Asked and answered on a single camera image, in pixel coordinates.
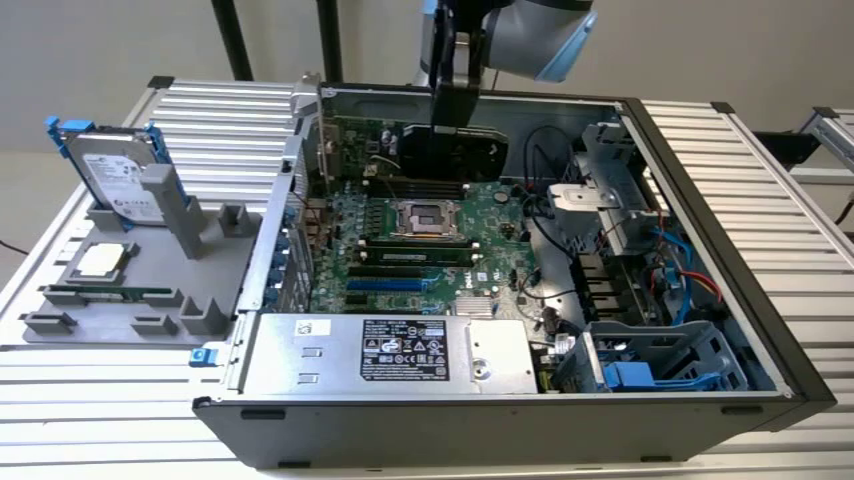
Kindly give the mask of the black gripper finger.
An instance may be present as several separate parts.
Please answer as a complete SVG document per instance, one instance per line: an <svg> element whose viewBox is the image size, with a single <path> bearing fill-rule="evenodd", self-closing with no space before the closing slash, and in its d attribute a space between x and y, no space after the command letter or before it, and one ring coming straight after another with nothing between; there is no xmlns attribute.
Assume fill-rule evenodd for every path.
<svg viewBox="0 0 854 480"><path fill-rule="evenodd" d="M431 125L469 125L482 84L486 1L439 1L429 70Z"/></svg>

